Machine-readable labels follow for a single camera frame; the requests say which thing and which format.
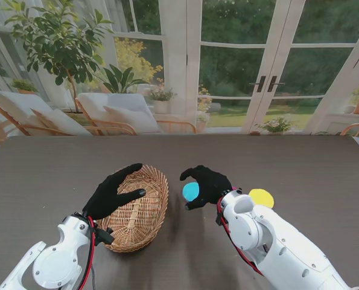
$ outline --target wicker basket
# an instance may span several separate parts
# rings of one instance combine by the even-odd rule
[[[110,216],[98,221],[99,227],[113,229],[115,238],[106,247],[115,252],[132,252],[148,245],[157,235],[165,218],[168,202],[167,179],[158,169],[143,166],[126,177],[118,193],[145,189],[146,195],[119,207]]]

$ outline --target table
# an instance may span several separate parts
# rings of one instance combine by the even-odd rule
[[[359,286],[357,143],[243,135],[10,138],[0,148],[0,283],[36,242],[58,242],[57,224],[81,210],[109,173],[135,162],[166,174],[165,222],[138,252],[117,254],[100,245],[97,289],[268,289],[216,225],[214,206],[184,210],[179,175],[198,164],[224,173],[244,192],[268,190],[274,209],[321,248],[350,286]],[[81,265],[86,251],[79,252]],[[25,286],[40,289],[30,275]]]

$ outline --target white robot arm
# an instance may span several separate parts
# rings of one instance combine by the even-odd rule
[[[278,290],[350,288],[323,252],[271,208],[233,190],[218,203],[234,245]]]
[[[93,228],[79,215],[66,217],[57,226],[60,233],[58,244],[46,247],[44,242],[32,246],[9,276],[0,285],[0,290],[26,290],[22,285],[24,272],[33,263],[33,278],[38,285],[46,289],[72,290],[81,274],[77,250],[88,244],[92,231],[95,232],[95,245],[100,242],[112,243],[112,230]]]

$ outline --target red cable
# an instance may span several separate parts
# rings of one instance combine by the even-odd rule
[[[223,198],[220,198],[220,200],[217,203],[217,211],[219,213],[222,213],[222,208],[221,208],[221,201]],[[238,254],[240,254],[241,258],[249,265],[253,268],[254,271],[256,271],[258,274],[260,274],[261,276],[263,276],[263,274],[260,272],[260,270],[253,264],[253,262],[251,262],[247,257],[245,257],[244,253],[233,243],[230,234],[229,234],[229,228],[227,227],[225,218],[223,216],[221,216],[221,221],[223,224],[223,228],[227,234],[227,236],[229,237],[230,241],[232,242],[234,248],[237,250]]]
[[[89,271],[91,270],[92,267],[92,262],[94,260],[94,252],[95,252],[95,232],[94,232],[94,221],[92,220],[92,218],[90,216],[88,216],[89,219],[89,224],[91,225],[91,229],[92,229],[92,237],[91,237],[91,243],[92,243],[92,254],[91,254],[91,258],[89,260],[89,264],[88,264],[88,271],[87,271],[87,276],[85,276],[83,284],[81,284],[81,287],[78,290],[82,290],[84,288],[85,283],[87,282],[88,276],[89,276]]]

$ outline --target french door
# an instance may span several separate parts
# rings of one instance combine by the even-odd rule
[[[188,1],[187,111],[219,103],[208,132],[285,117],[308,134],[358,59],[359,0]]]

